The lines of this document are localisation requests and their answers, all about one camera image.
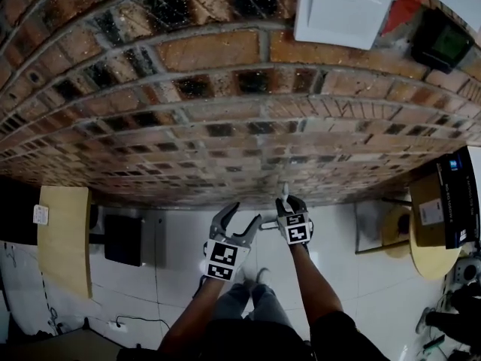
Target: wooden board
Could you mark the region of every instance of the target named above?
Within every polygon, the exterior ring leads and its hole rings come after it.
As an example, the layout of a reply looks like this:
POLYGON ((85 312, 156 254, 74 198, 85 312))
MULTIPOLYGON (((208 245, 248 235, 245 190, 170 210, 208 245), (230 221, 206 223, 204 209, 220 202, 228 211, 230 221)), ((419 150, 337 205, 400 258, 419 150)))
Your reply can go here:
POLYGON ((441 246, 419 247, 416 243, 416 221, 413 214, 410 218, 409 234, 411 255, 418 273, 429 280, 437 280, 448 274, 456 264, 461 248, 447 250, 441 246))
POLYGON ((38 267, 59 286, 91 298, 89 189, 42 186, 40 205, 49 208, 49 221, 38 225, 38 267))

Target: dark clothing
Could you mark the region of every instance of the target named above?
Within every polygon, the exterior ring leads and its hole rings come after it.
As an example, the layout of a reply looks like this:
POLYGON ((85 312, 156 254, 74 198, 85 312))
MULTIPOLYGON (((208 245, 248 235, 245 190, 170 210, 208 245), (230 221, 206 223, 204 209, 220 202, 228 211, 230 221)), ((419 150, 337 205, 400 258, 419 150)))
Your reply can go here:
POLYGON ((481 295, 478 284, 464 286, 451 297, 451 306, 459 314, 431 312, 426 315, 426 325, 434 326, 452 339, 471 346, 471 352, 481 354, 481 295))
POLYGON ((215 320, 207 326, 202 360, 369 359, 387 360, 343 312, 319 318, 311 328, 310 349, 294 329, 279 323, 215 320))
MULTIPOLYGON (((200 348, 186 349, 185 353, 189 353, 190 357, 184 356, 184 359, 308 361, 313 359, 314 352, 317 359, 322 360, 387 360, 342 311, 319 318, 310 328, 310 334, 311 346, 308 346, 292 328, 270 287, 258 284, 250 292, 245 285, 235 284, 217 300, 200 348), (243 319, 242 313, 251 295, 254 310, 243 319)), ((130 354, 127 353, 133 352, 123 353, 125 359, 129 359, 127 356, 130 354)), ((157 357, 170 359, 159 354, 157 357)))

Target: black box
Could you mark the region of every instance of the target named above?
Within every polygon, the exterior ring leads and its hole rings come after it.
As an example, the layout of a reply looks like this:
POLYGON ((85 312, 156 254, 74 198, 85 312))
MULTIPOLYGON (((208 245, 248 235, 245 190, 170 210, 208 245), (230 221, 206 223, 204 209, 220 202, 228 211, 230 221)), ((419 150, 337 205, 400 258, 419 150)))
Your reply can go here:
POLYGON ((468 147, 437 160, 446 248, 479 239, 479 201, 468 147))

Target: jeans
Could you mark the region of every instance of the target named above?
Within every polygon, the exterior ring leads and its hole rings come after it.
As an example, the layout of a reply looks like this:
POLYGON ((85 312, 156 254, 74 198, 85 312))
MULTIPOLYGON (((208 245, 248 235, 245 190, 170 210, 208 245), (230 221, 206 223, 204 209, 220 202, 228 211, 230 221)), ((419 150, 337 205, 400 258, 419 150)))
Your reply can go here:
MULTIPOLYGON (((252 291, 252 297, 254 310, 245 320, 275 322, 292 327, 270 287, 258 284, 252 291)), ((249 298, 249 290, 243 284, 232 285, 232 288, 217 300, 212 320, 242 320, 242 313, 249 298)))

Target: white label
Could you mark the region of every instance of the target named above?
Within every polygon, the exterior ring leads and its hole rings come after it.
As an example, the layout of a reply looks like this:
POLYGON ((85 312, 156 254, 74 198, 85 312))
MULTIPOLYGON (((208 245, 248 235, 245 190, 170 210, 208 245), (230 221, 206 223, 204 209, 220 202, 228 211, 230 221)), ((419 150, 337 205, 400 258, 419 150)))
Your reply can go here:
POLYGON ((432 201, 419 205, 419 215, 421 216, 423 226, 444 222, 441 199, 433 199, 432 201))
POLYGON ((38 225, 48 225, 48 208, 35 205, 33 208, 33 223, 38 225))

